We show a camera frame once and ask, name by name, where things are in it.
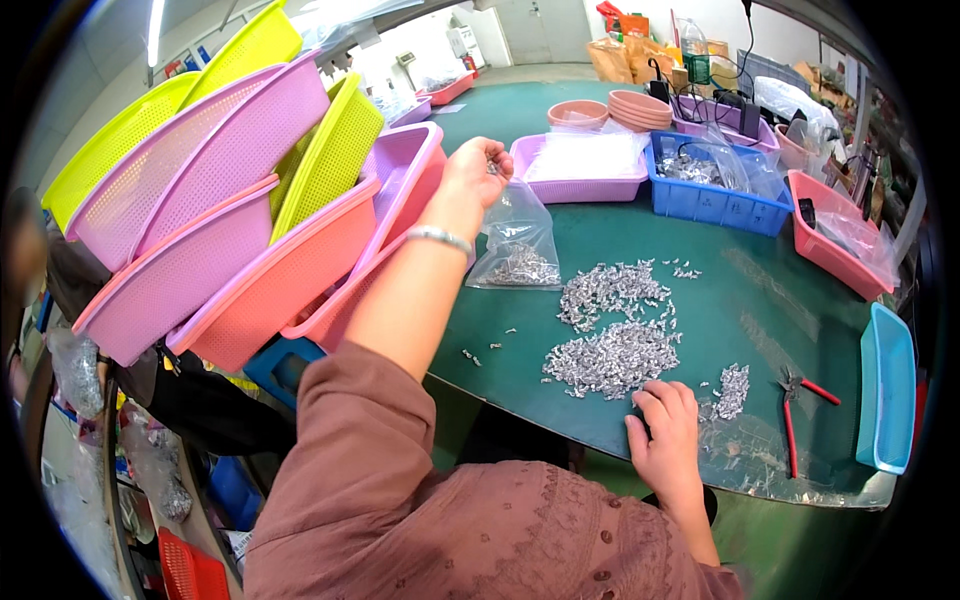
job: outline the pink plastic basket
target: pink plastic basket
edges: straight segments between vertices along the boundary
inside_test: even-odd
[[[265,178],[330,106],[314,57],[294,60],[243,99],[183,163],[143,226],[131,260],[223,198]]]
[[[893,285],[880,280],[849,252],[828,240],[819,231],[811,229],[804,222],[800,216],[800,198],[809,198],[813,201],[815,212],[837,212],[860,219],[860,209],[803,171],[791,170],[787,173],[787,178],[790,181],[790,194],[793,195],[795,206],[793,239],[797,254],[840,279],[866,300],[873,300],[883,292],[892,294]],[[873,222],[868,223],[870,223],[869,227],[876,231],[876,235],[879,235]],[[873,244],[875,240],[865,241]]]
[[[145,137],[87,195],[64,237],[83,240],[115,273],[126,267],[143,224],[183,162],[228,112],[283,66],[261,69],[227,85]]]
[[[417,96],[420,98],[430,98],[431,107],[440,107],[445,104],[450,104],[454,98],[464,93],[468,89],[473,87],[473,72],[468,71],[460,76],[460,79],[448,85],[447,87],[442,87],[434,92],[425,92],[420,90],[417,92]]]
[[[440,147],[444,130],[434,123],[418,123],[382,133],[364,170],[376,172],[380,191],[373,197],[376,231],[354,272],[363,269],[380,250],[412,226],[440,185],[446,155]]]
[[[518,138],[510,148],[514,158],[514,177],[523,179],[527,169],[534,161],[540,146],[546,141],[546,135],[527,135]],[[527,181],[530,189],[544,204],[588,203],[588,202],[632,202],[640,183],[650,179],[646,162],[640,159],[640,171],[607,180],[544,180]]]
[[[373,172],[273,245],[167,336],[175,354],[193,350],[226,371],[239,371],[304,306],[349,273],[376,221]]]
[[[740,109],[729,107],[727,105],[719,105],[712,100],[698,100],[691,96],[680,96],[677,98],[677,101],[680,103],[680,108],[682,114],[677,113],[677,107],[671,103],[673,107],[673,124],[677,127],[677,131],[680,133],[689,133],[690,135],[696,135],[697,137],[703,137],[704,133],[707,132],[707,126],[695,123],[692,121],[684,120],[685,117],[695,118],[697,120],[703,121],[712,121],[715,117],[719,117],[719,122],[721,125],[727,127],[722,128],[723,133],[727,136],[727,140],[731,144],[739,144],[740,146],[749,146],[754,150],[760,150],[763,153],[770,154],[780,150],[780,143],[777,141],[777,137],[774,135],[770,125],[767,124],[763,119],[760,121],[760,138],[757,141],[755,138],[747,137],[746,135],[741,135],[740,133],[732,132],[730,127],[735,130],[740,129]]]
[[[73,325],[128,367],[267,248],[270,175],[217,204],[118,273]]]
[[[395,120],[390,125],[390,129],[396,129],[398,127],[403,127],[404,125],[413,125],[414,123],[419,123],[428,116],[430,116],[430,98],[421,96],[420,100],[417,102],[417,105],[408,110],[406,114]]]
[[[328,298],[319,298],[301,311],[290,326],[280,330],[280,335],[289,340],[305,337],[328,354],[336,350],[344,338],[357,303],[367,294],[405,239],[403,235],[398,236]]]

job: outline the pliers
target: pliers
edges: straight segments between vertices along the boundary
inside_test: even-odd
[[[790,452],[790,476],[796,479],[797,443],[793,437],[793,419],[790,417],[790,400],[792,400],[793,396],[797,393],[798,387],[807,388],[809,391],[822,396],[835,406],[840,406],[840,398],[805,377],[794,377],[789,367],[784,367],[783,371],[786,374],[786,381],[778,381],[777,383],[783,388],[783,420],[786,422],[786,441]]]

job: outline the light blue plastic basket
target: light blue plastic basket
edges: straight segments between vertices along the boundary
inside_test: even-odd
[[[700,137],[683,133],[651,132],[651,143],[643,150],[647,172],[653,182],[654,213],[687,221],[714,223],[725,228],[743,229],[776,237],[786,216],[793,212],[793,200],[786,185],[780,184],[776,200],[760,198],[755,194],[737,192],[717,185],[672,180],[657,174],[657,158],[664,139],[673,138],[675,148]],[[758,150],[733,146],[741,156],[760,156]],[[684,146],[684,153],[698,158],[709,158],[703,146]]]
[[[856,460],[900,475],[910,459],[916,413],[917,373],[913,338],[889,308],[874,302],[860,338],[863,393]]]

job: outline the yellow plastic basket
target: yellow plastic basket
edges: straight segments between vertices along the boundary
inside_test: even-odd
[[[43,194],[41,204],[66,231],[77,206],[120,158],[177,112],[200,77],[190,71],[169,79],[110,119],[70,158]]]
[[[292,60],[303,45],[303,38],[283,13],[286,3],[287,0],[276,0],[231,37],[201,71],[177,112],[253,71]]]
[[[350,73],[331,87],[327,92],[330,108],[320,126],[300,140],[291,151],[293,156],[283,159],[287,166],[282,175],[277,174],[289,177],[291,171],[296,173],[276,216],[271,244],[357,182],[383,129],[383,115],[360,91],[359,84],[360,76]],[[306,150],[298,160],[295,153],[307,138]]]

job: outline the green work surface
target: green work surface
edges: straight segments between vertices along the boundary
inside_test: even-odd
[[[456,100],[459,112],[436,115],[450,154],[470,137],[499,139],[508,148],[520,136],[545,132],[547,109],[563,100],[604,100],[620,84],[564,82],[504,84],[473,89]],[[632,203],[553,204],[554,239],[564,281],[598,262],[656,258],[654,278],[670,287],[676,305],[679,367],[662,374],[689,385],[698,401],[715,400],[720,372],[750,365],[744,412],[700,426],[700,472],[718,488],[822,506],[886,506],[895,477],[858,464],[853,456],[860,405],[860,335],[869,304],[850,288],[799,257],[789,220],[778,238],[653,214],[649,183]],[[690,261],[703,274],[672,277]],[[623,417],[630,400],[600,394],[575,398],[562,382],[540,383],[544,355],[581,337],[556,317],[560,292],[479,290],[457,299],[430,372],[524,419],[613,456],[629,458]],[[646,308],[657,317],[662,308]],[[623,321],[606,313],[597,324]],[[516,333],[505,333],[515,327]],[[500,343],[502,348],[490,348]],[[476,354],[476,367],[461,350]],[[802,390],[792,404],[799,478],[787,477],[782,388],[789,366],[833,392],[833,406]],[[700,382],[709,382],[701,388]]]

